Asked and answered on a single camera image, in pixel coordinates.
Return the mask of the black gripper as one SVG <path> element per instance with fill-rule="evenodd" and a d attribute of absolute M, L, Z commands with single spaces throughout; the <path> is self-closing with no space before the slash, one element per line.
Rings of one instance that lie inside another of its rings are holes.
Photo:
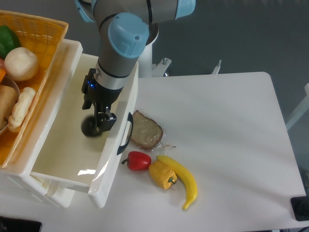
<path fill-rule="evenodd" d="M 84 103 L 82 109 L 86 110 L 94 105 L 94 126 L 93 133 L 103 133 L 110 131 L 117 117 L 111 112 L 111 105 L 117 100 L 123 87 L 119 89 L 109 89 L 102 86 L 96 79 L 96 69 L 90 68 L 85 76 L 82 93 L 84 94 Z"/>

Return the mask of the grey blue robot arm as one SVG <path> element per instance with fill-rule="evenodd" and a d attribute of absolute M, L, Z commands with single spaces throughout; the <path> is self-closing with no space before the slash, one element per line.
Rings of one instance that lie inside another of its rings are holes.
<path fill-rule="evenodd" d="M 77 0 L 83 20 L 95 22 L 103 47 L 95 68 L 85 76 L 82 109 L 94 107 L 82 123 L 85 136 L 109 131 L 117 118 L 111 106 L 143 53 L 153 23 L 190 15 L 194 0 Z"/>

